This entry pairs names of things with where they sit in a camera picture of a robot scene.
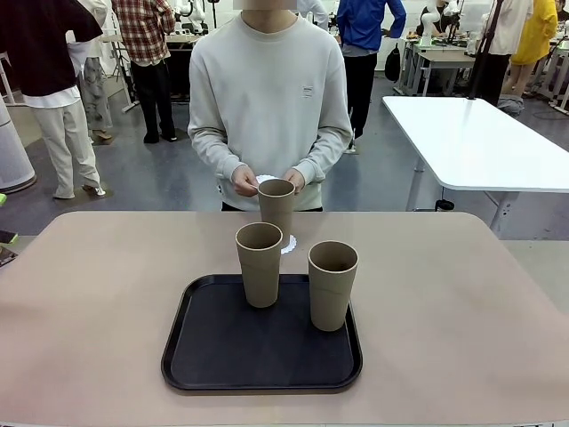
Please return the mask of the person's right hand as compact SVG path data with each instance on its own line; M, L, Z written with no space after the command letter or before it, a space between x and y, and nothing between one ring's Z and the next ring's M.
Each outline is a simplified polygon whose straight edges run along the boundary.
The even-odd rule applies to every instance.
M238 166L232 173L232 183L237 195L254 197L258 194L259 183L248 165Z

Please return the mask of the person's left hand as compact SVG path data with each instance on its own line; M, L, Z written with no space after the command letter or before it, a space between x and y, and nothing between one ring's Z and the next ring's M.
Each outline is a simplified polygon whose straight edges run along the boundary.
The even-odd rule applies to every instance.
M305 186L305 179L303 175L295 168L291 168L285 173L284 180L290 182L294 186L294 194L299 194Z

